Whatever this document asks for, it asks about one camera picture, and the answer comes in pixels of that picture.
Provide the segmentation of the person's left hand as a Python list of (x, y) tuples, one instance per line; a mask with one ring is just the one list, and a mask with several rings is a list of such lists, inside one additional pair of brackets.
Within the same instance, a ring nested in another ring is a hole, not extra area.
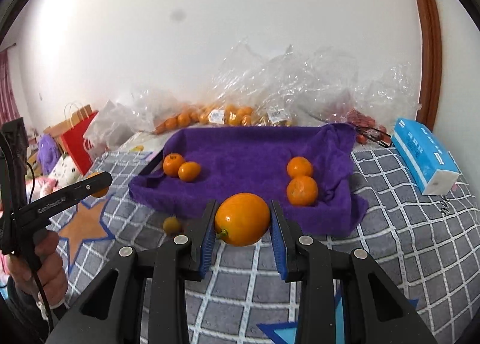
[[(64, 262), (56, 251), (58, 244), (58, 234), (54, 231), (48, 231), (46, 237), (35, 247), (35, 254), (42, 262), (37, 271), (37, 276), (50, 306), (60, 304), (68, 290), (68, 280), (63, 267)], [(16, 287), (28, 295), (37, 297), (40, 294), (39, 287), (32, 279), (32, 272), (26, 261), (15, 255), (8, 255), (6, 261), (10, 276)]]

